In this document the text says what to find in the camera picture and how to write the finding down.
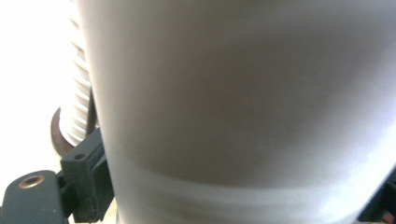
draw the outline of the white pleated filter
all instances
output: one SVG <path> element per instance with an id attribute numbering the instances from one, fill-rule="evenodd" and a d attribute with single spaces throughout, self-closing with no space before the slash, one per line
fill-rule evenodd
<path id="1" fill-rule="evenodd" d="M 64 139 L 73 147 L 87 134 L 91 100 L 91 82 L 85 60 L 85 44 L 80 31 L 79 15 L 74 1 L 70 1 L 69 19 L 71 23 L 72 68 L 71 80 L 64 103 L 61 105 L 60 131 Z"/>

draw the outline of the white cylindrical object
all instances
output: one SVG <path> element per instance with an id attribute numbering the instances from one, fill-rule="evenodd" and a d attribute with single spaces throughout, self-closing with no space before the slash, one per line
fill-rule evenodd
<path id="1" fill-rule="evenodd" d="M 395 1 L 78 1 L 121 224 L 354 221 L 396 158 Z"/>
<path id="2" fill-rule="evenodd" d="M 61 106 L 59 121 L 60 131 L 64 139 L 73 147 L 87 136 L 90 111 L 92 105 L 91 82 L 89 68 L 85 59 L 85 44 L 80 30 L 77 5 L 70 1 L 69 19 L 71 23 L 71 47 L 73 48 L 73 68 L 70 76 L 70 87 L 67 97 Z"/>

